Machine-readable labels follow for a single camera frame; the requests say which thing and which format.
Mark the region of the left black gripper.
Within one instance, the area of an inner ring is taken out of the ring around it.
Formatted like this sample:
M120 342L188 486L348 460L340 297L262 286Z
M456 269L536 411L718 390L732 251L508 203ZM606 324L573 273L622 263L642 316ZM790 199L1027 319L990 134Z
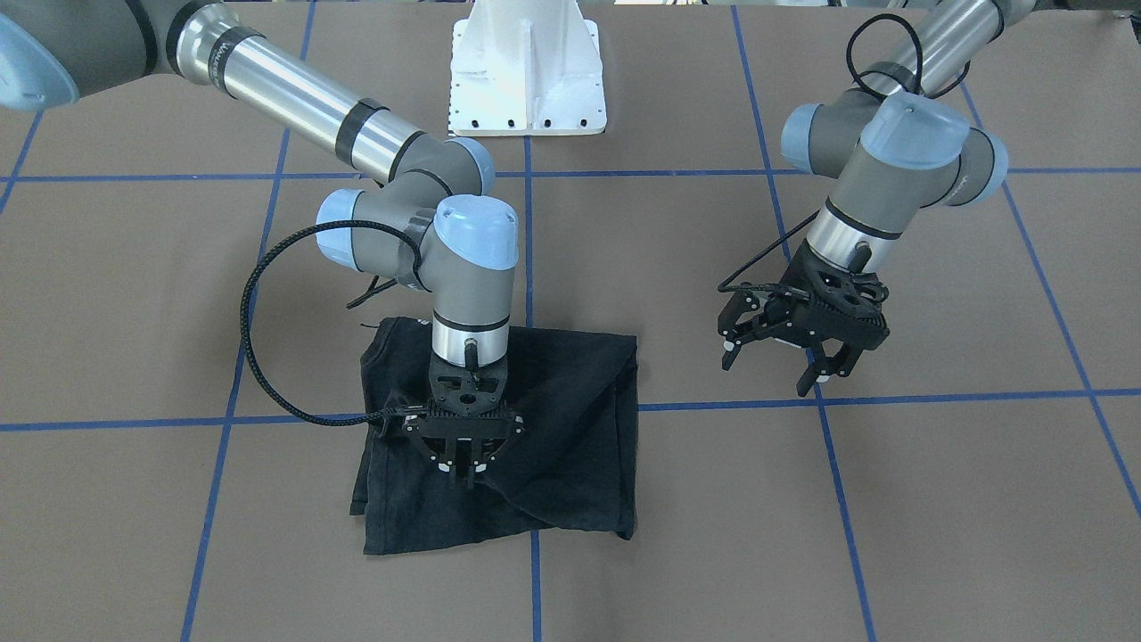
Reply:
M804 398L815 383L848 377L864 350L875 350L889 336L882 312L887 296L876 273L837 268L802 241L777 284L733 287L729 303L718 312L725 342L721 368L731 368L742 346L767 338L808 347L809 366L796 382L796 395ZM828 355L823 344L811 344L815 340L843 344Z

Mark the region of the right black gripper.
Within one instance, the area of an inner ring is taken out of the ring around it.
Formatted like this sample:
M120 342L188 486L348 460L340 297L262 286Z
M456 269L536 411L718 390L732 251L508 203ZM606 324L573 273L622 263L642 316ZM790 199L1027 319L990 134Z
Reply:
M405 411L402 433L416 436L424 457L450 478L458 476L456 447L463 442L464 487L474 490L525 432L521 415L503 403L508 358L467 369L432 355L428 376L431 399Z

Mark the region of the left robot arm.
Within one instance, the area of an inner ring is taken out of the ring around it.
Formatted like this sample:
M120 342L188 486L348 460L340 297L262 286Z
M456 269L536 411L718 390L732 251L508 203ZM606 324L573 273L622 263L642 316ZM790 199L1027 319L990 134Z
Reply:
M847 44L852 86L831 104L799 106L780 135L792 166L834 186L800 224L804 239L780 281L750 284L731 274L718 285L729 295L718 312L725 369L753 342L796 347L809 355L796 382L806 397L882 346L889 289L877 269L897 239L921 209L986 200L1009 170L1001 139L940 98L961 84L976 52L1034 9L1031 1L941 1L919 24L877 13L872 23L891 21L906 39L864 70Z

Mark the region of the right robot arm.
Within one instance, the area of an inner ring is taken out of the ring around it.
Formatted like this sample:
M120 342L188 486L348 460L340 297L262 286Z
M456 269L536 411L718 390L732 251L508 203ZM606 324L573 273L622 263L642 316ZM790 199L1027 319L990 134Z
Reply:
M334 425L286 401L257 361L251 298L274 259L314 237L334 263L387 289L432 295L429 395L363 422L402 418L424 458L474 483L524 433L505 406L509 316L518 219L489 195L496 166L472 139L439 141L373 99L313 70L250 29L220 1L5 1L3 106L41 112L172 74L215 86L333 154L379 190L335 190L316 224L285 237L254 267L240 303L244 357L273 403L315 425Z

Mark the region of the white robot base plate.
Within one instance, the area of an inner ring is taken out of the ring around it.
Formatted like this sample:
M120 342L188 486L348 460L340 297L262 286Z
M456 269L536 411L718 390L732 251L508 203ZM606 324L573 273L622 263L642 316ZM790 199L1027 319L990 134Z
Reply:
M588 136L607 123L598 29L575 1L477 1L454 24L452 135Z

